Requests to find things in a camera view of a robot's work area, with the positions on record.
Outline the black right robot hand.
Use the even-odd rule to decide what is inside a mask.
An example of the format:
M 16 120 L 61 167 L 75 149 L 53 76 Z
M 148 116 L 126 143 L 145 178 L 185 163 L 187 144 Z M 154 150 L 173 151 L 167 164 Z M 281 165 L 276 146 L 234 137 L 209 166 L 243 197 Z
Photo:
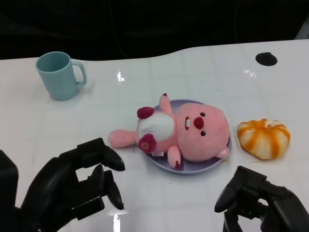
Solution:
M 243 166 L 238 166 L 220 194 L 214 211 L 224 213 L 224 232 L 240 232 L 240 216 L 260 219 L 263 232 L 309 230 L 309 214 L 292 191 L 271 184 L 265 175 Z

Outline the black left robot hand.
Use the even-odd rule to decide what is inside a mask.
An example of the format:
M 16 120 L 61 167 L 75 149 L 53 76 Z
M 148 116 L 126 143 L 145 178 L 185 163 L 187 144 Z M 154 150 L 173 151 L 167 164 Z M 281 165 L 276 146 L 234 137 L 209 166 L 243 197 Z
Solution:
M 125 164 L 102 138 L 52 158 L 30 184 L 20 207 L 19 231 L 57 232 L 103 210 L 104 196 L 123 210 L 113 170 L 124 171 Z

